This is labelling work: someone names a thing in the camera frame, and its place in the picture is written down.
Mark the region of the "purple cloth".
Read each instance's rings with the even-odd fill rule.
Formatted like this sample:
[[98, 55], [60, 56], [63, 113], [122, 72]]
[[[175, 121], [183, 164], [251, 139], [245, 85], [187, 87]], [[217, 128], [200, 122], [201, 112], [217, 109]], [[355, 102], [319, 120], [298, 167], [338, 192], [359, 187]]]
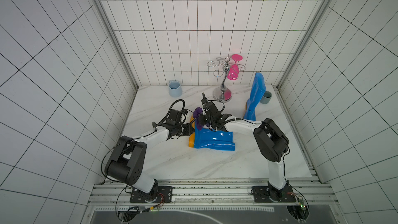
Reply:
[[194, 118], [195, 129], [202, 130], [206, 125], [206, 119], [203, 114], [203, 109], [201, 107], [197, 107], [194, 110], [192, 117]]

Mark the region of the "blue rubber boot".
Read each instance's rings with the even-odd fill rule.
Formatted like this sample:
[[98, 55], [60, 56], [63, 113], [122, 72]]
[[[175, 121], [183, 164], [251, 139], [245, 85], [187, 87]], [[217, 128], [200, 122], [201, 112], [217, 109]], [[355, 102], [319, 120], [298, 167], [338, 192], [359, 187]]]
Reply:
[[192, 124], [194, 133], [190, 135], [188, 146], [195, 149], [208, 148], [222, 151], [234, 151], [235, 143], [232, 132], [211, 131], [209, 128], [199, 128], [197, 120]]
[[255, 74], [254, 82], [251, 87], [250, 97], [246, 102], [246, 111], [244, 114], [244, 119], [246, 120], [256, 120], [256, 107], [260, 103], [264, 93], [266, 92], [266, 85], [264, 81], [264, 76], [257, 72]]

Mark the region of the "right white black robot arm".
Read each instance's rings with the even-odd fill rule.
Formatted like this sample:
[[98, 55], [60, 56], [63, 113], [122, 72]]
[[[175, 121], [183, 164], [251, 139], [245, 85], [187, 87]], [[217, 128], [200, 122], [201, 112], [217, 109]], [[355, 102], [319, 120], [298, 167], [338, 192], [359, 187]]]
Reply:
[[203, 113], [199, 114], [200, 125], [207, 125], [213, 131], [239, 133], [253, 137], [261, 155], [268, 160], [268, 190], [273, 194], [284, 194], [288, 187], [285, 155], [290, 152], [289, 140], [271, 119], [260, 123], [224, 114], [213, 100], [202, 100]]

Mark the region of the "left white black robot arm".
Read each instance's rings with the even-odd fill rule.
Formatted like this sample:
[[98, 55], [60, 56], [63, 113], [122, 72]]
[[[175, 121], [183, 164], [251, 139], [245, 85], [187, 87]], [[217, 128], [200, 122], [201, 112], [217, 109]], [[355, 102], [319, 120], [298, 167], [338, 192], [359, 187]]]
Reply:
[[151, 131], [136, 138], [120, 137], [112, 153], [105, 156], [108, 161], [102, 169], [104, 176], [146, 194], [153, 192], [157, 181], [146, 175], [143, 169], [146, 152], [170, 139], [193, 134], [194, 120], [185, 123], [187, 113], [187, 110], [170, 110], [159, 123], [152, 124]]

